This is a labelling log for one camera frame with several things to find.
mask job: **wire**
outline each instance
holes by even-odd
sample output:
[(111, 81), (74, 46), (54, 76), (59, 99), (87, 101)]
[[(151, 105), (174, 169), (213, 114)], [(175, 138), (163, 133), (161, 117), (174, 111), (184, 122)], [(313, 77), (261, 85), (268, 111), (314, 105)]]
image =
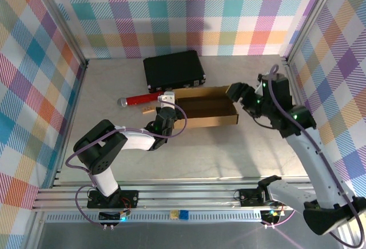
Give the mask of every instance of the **wire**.
[(282, 212), (283, 212), (283, 210), (284, 210), (284, 205), (282, 204), (282, 207), (281, 207), (281, 211), (280, 211), (280, 217), (279, 217), (279, 221), (277, 222), (277, 224), (279, 224), (280, 223), (280, 220), (281, 220), (281, 214), (282, 214)]
[(325, 157), (325, 155), (322, 153), (320, 147), (318, 146), (318, 144), (315, 142), (315, 140), (311, 137), (311, 135), (305, 130), (305, 128), (303, 128), (303, 126), (301, 124), (299, 124), (296, 120), (294, 120), (279, 104), (279, 102), (277, 101), (275, 94), (273, 92), (272, 89), (272, 79), (273, 79), (273, 75), (275, 73), (277, 73), (277, 71), (279, 70), (279, 65), (274, 65), (272, 66), (270, 72), (269, 72), (269, 78), (268, 78), (268, 89), (269, 89), (269, 94), (272, 98), (272, 101), (274, 103), (274, 105), (276, 105), (277, 109), (282, 113), (283, 116), (285, 116), (290, 122), (292, 122), (297, 128), (300, 129), (300, 131), (309, 139), (309, 141), (313, 144), (314, 148), (316, 149), (316, 151), (318, 152), (318, 154), (320, 155), (320, 158), (323, 160), (329, 174), (331, 175), (333, 181), (336, 183), (336, 186), (338, 188), (338, 190), (340, 191), (341, 195), (343, 195), (344, 200), (347, 202), (347, 205), (349, 206), (349, 208), (351, 209), (353, 215), (355, 216), (355, 219), (357, 221), (357, 224), (359, 225), (359, 229), (360, 229), (360, 243), (358, 245), (351, 245), (348, 244), (346, 242), (344, 242), (343, 240), (341, 240), (340, 238), (338, 238), (335, 234), (330, 233), (330, 235), (332, 237), (334, 237), (338, 242), (340, 242), (342, 245), (347, 246), (349, 248), (361, 248), (363, 247), (364, 243), (365, 243), (365, 233), (364, 233), (364, 228), (363, 225), (361, 223), (361, 219), (355, 209), (355, 207), (353, 206), (353, 204), (351, 203), (351, 201), (349, 200), (349, 198), (347, 197), (341, 183), (339, 182), (337, 176), (335, 175), (335, 173), (333, 172), (331, 165), (329, 164), (327, 158)]
[(236, 192), (239, 192), (239, 190), (236, 190), (236, 191), (234, 192), (234, 195), (233, 195), (234, 200), (242, 201), (239, 197), (236, 197), (236, 196), (235, 196)]
[[(293, 216), (294, 214), (295, 214), (295, 210), (292, 210), (291, 214), (290, 214), (287, 218), (285, 218), (285, 220), (283, 220), (282, 222), (278, 222), (278, 223), (276, 223), (276, 224), (273, 224), (273, 225), (274, 225), (274, 226), (279, 226), (279, 225), (281, 225), (281, 224), (284, 224), (285, 222), (289, 221), (289, 220), (290, 220), (290, 218), (292, 218), (292, 216)], [(265, 223), (265, 224), (267, 224), (267, 225), (272, 225), (271, 223), (266, 222), (265, 220), (262, 220), (262, 222), (263, 222), (263, 223)]]
[[(175, 135), (171, 135), (171, 136), (163, 136), (163, 135), (158, 135), (158, 134), (154, 134), (154, 133), (150, 133), (150, 132), (145, 132), (144, 130), (142, 130), (142, 129), (136, 129), (136, 128), (120, 128), (120, 129), (115, 129), (115, 130), (113, 130), (113, 131), (111, 131), (111, 132), (109, 132), (109, 133), (107, 133), (107, 134), (105, 134), (104, 136), (102, 136), (102, 137), (100, 137), (99, 139), (96, 139), (94, 142), (91, 142), (91, 143), (89, 143), (88, 145), (86, 145), (86, 146), (84, 146), (83, 148), (81, 148), (81, 149), (79, 149), (78, 151), (76, 151), (75, 153), (73, 153), (71, 156), (69, 156), (68, 158), (67, 158), (67, 160), (66, 160), (66, 162), (65, 162), (65, 165), (66, 166), (68, 166), (68, 167), (70, 167), (70, 168), (74, 168), (74, 169), (80, 169), (80, 170), (83, 170), (83, 171), (85, 171), (86, 173), (88, 173), (88, 175), (90, 175), (90, 171), (89, 171), (89, 169), (87, 169), (87, 168), (85, 168), (85, 167), (83, 167), (83, 166), (77, 166), (77, 165), (72, 165), (72, 164), (70, 164), (70, 161), (75, 157), (75, 156), (77, 156), (77, 155), (79, 155), (80, 153), (82, 153), (82, 152), (84, 152), (85, 150), (87, 150), (87, 149), (89, 149), (89, 148), (91, 148), (91, 146), (94, 146), (94, 145), (96, 145), (97, 143), (99, 143), (99, 142), (101, 142), (102, 140), (104, 140), (104, 139), (106, 139), (106, 138), (108, 138), (109, 136), (111, 136), (111, 135), (113, 135), (114, 133), (117, 133), (117, 132), (120, 132), (120, 131), (130, 131), (130, 132), (137, 132), (137, 133), (143, 133), (143, 134), (148, 134), (148, 135), (150, 135), (150, 136), (156, 136), (156, 137), (158, 137), (158, 138), (163, 138), (163, 139), (169, 139), (169, 138), (174, 138), (174, 137), (176, 137), (176, 136), (178, 136), (178, 135), (180, 135), (180, 134), (182, 134), (182, 132), (186, 129), (186, 127), (187, 127), (187, 122), (188, 122), (188, 118), (187, 118), (187, 115), (185, 114), (185, 112), (184, 112), (184, 110), (180, 107), (180, 106), (178, 106), (178, 105), (176, 105), (175, 103), (170, 103), (170, 102), (165, 102), (165, 101), (162, 101), (162, 100), (160, 100), (160, 99), (158, 99), (158, 101), (159, 102), (161, 102), (161, 103), (166, 103), (166, 104), (169, 104), (169, 105), (173, 105), (176, 109), (178, 109), (178, 110), (180, 110), (181, 112), (182, 112), (182, 115), (184, 116), (184, 119), (185, 119), (185, 122), (184, 122), (184, 126), (183, 126), (183, 128), (182, 128), (182, 130), (181, 131), (179, 131), (178, 133), (176, 133)], [(78, 203), (78, 195), (79, 195), (79, 193), (80, 193), (80, 191), (83, 189), (83, 188), (85, 188), (85, 187), (91, 187), (91, 188), (95, 188), (94, 186), (91, 186), (91, 185), (83, 185), (83, 186), (81, 186), (77, 191), (76, 191), (76, 194), (75, 194), (75, 204), (76, 204), (76, 208), (79, 210), (79, 212), (80, 212), (80, 214), (88, 221), (88, 222), (90, 222), (91, 224), (94, 224), (94, 225), (96, 225), (96, 226), (98, 226), (98, 227), (101, 227), (101, 228), (103, 228), (103, 229), (105, 229), (106, 228), (106, 224), (104, 225), (104, 226), (102, 226), (101, 224), (99, 224), (99, 223), (97, 223), (97, 222), (94, 222), (94, 221), (92, 221), (91, 219), (89, 219), (89, 217), (81, 210), (81, 207), (80, 207), (80, 205), (79, 205), (79, 203)], [(124, 199), (125, 200), (127, 200), (129, 203), (130, 203), (130, 209), (129, 209), (129, 211), (131, 210), (131, 202), (130, 202), (130, 200), (129, 199), (127, 199), (127, 198), (122, 198), (122, 200), (124, 201)]]
[(257, 123), (260, 127), (264, 127), (264, 128), (267, 128), (267, 129), (271, 129), (271, 130), (274, 130), (274, 128), (272, 126), (267, 126), (267, 125), (263, 125), (261, 123), (259, 123), (256, 118), (248, 111), (246, 111), (246, 109), (244, 109), (245, 112), (248, 113), (248, 115), (254, 120), (255, 123)]
[(185, 122), (184, 122), (184, 126), (182, 128), (181, 131), (179, 131), (178, 133), (176, 133), (175, 135), (171, 135), (171, 136), (163, 136), (163, 135), (158, 135), (158, 134), (154, 134), (154, 133), (150, 133), (144, 129), (137, 129), (137, 128), (120, 128), (120, 129), (115, 129), (107, 134), (105, 134), (104, 136), (96, 139), (94, 142), (89, 143), (88, 145), (84, 146), (83, 148), (79, 149), (78, 151), (76, 151), (75, 153), (73, 153), (71, 156), (69, 156), (65, 162), (65, 165), (70, 167), (70, 168), (74, 168), (74, 169), (80, 169), (85, 171), (86, 173), (90, 173), (89, 169), (85, 168), (84, 166), (78, 166), (78, 165), (72, 165), (70, 164), (70, 161), (75, 158), (75, 156), (79, 155), (80, 153), (84, 152), (85, 150), (91, 148), (91, 146), (96, 145), (97, 143), (101, 142), (102, 140), (105, 140), (106, 138), (108, 138), (109, 136), (113, 135), (114, 133), (120, 132), (120, 131), (130, 131), (130, 132), (137, 132), (137, 133), (142, 133), (142, 134), (147, 134), (150, 136), (155, 136), (157, 138), (162, 138), (162, 139), (170, 139), (170, 138), (174, 138), (176, 136), (179, 136), (180, 134), (182, 134), (182, 132), (186, 129), (187, 127), (187, 122), (188, 122), (188, 118), (187, 115), (185, 114), (184, 110), (176, 105), (175, 103), (170, 103), (170, 102), (165, 102), (162, 100), (158, 100), (161, 103), (166, 103), (169, 105), (173, 105), (176, 109), (180, 110), (184, 116)]
[(90, 190), (97, 190), (95, 187), (92, 187), (92, 188), (89, 188), (88, 190), (87, 190), (87, 192), (86, 192), (86, 196), (87, 196), (87, 198), (88, 199), (92, 199), (91, 197), (90, 197)]
[(94, 222), (94, 221), (92, 221), (91, 219), (89, 219), (89, 217), (81, 210), (81, 207), (80, 207), (80, 205), (79, 205), (79, 203), (78, 203), (78, 195), (79, 195), (79, 193), (80, 193), (80, 191), (83, 189), (83, 188), (85, 188), (85, 187), (91, 187), (91, 188), (94, 188), (93, 186), (91, 186), (91, 185), (89, 185), (89, 184), (87, 184), (87, 185), (83, 185), (83, 186), (81, 186), (79, 189), (78, 189), (78, 191), (76, 191), (76, 194), (75, 194), (75, 204), (76, 204), (76, 208), (78, 208), (78, 210), (79, 210), (79, 212), (80, 212), (80, 214), (88, 221), (88, 222), (90, 222), (91, 224), (94, 224), (94, 225), (96, 225), (96, 226), (98, 226), (98, 227), (101, 227), (101, 228), (104, 228), (100, 223), (97, 223), (97, 222)]
[[(130, 207), (127, 207), (127, 204), (126, 204), (125, 200), (130, 203)], [(131, 202), (130, 202), (130, 200), (128, 198), (122, 198), (122, 201), (123, 201), (126, 209), (131, 212)]]
[(263, 125), (263, 124), (259, 123), (254, 117), (253, 117), (253, 120), (254, 120), (255, 123), (257, 123), (261, 127), (274, 130), (274, 128), (272, 126), (267, 126), (267, 125)]

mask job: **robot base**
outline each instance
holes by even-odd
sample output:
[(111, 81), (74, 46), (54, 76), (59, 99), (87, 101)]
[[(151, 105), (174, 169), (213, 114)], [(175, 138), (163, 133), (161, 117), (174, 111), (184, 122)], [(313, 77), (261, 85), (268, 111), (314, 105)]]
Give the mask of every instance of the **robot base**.
[(89, 209), (107, 209), (107, 208), (136, 208), (138, 203), (137, 190), (118, 189), (111, 196), (106, 198), (99, 191), (94, 190), (89, 193), (87, 208)]

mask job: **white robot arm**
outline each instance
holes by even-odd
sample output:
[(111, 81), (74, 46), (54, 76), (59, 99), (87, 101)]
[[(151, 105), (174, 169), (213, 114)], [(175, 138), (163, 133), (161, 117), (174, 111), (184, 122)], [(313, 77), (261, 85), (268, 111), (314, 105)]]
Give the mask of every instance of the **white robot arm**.
[(168, 140), (158, 136), (170, 136), (172, 134), (174, 122), (177, 120), (177, 114), (173, 106), (174, 92), (167, 91), (164, 95), (159, 96), (158, 100), (164, 102), (161, 103), (155, 121), (150, 122), (145, 128), (130, 131), (130, 128), (115, 126), (105, 119), (92, 128), (74, 146), (74, 152), (77, 152), (91, 142), (100, 140), (106, 133), (118, 130), (118, 132), (102, 140), (105, 143), (104, 145), (96, 143), (78, 154), (79, 160), (89, 170), (89, 176), (93, 184), (103, 196), (104, 203), (109, 207), (121, 205), (121, 190), (110, 167), (117, 154), (121, 150), (127, 149), (156, 150)]
[[(315, 195), (291, 186), (280, 177), (272, 176), (258, 183), (257, 193), (254, 195), (253, 192), (246, 193), (245, 190), (240, 190), (240, 196), (260, 197), (263, 203), (278, 201), (286, 204), (303, 214), (309, 228), (318, 235), (324, 235), (354, 217), (348, 202), (352, 203), (359, 214), (365, 211), (366, 199), (355, 197), (353, 191), (341, 180), (326, 153), (309, 110), (304, 106), (292, 104), (288, 79), (282, 74), (276, 74), (271, 83), (271, 93), (278, 101), (277, 105), (285, 113), (279, 110), (270, 94), (269, 75), (259, 75), (258, 80), (260, 84), (256, 89), (245, 83), (234, 83), (226, 94), (232, 101), (240, 102), (243, 109), (253, 118), (261, 116), (269, 118), (273, 129), (280, 132), (303, 164)], [(294, 124), (294, 120), (302, 127), (301, 130)], [(307, 135), (310, 135), (317, 147)], [(321, 154), (333, 171), (333, 176), (322, 160)]]

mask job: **checkered fabric backdrop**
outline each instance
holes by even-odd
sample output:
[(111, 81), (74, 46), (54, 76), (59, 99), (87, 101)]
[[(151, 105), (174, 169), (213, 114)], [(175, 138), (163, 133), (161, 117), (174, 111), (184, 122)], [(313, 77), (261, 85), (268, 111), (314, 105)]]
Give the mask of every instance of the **checkered fabric backdrop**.
[(41, 0), (0, 0), (0, 249), (21, 244), (60, 149), (79, 74)]
[(295, 15), (306, 7), (298, 12), (302, 0), (55, 2), (88, 58), (152, 57), (187, 49), (200, 55), (278, 54), (295, 31)]
[(328, 0), (295, 64), (339, 173), (366, 196), (366, 0)]
[(303, 25), (315, 4), (315, 1), (316, 0), (309, 1), (308, 6), (304, 10), (303, 15), (301, 16), (301, 19), (296, 26), (295, 32), (292, 34), (291, 40), (290, 40), (289, 44), (287, 45), (285, 52), (283, 54), (280, 54), (280, 56), (287, 57), (289, 55), (291, 48), (292, 48), (293, 44), (295, 43), (297, 36), (299, 35), (299, 32), (301, 31), (301, 28), (303, 28)]

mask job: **cardboard box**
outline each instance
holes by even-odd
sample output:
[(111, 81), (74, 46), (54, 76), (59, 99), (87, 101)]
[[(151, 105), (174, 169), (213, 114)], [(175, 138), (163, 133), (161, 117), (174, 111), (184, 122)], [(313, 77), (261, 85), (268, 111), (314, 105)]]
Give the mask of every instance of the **cardboard box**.
[[(187, 128), (238, 124), (239, 115), (226, 96), (229, 86), (175, 89), (176, 103), (188, 117)], [(175, 129), (182, 129), (184, 119), (177, 120)]]

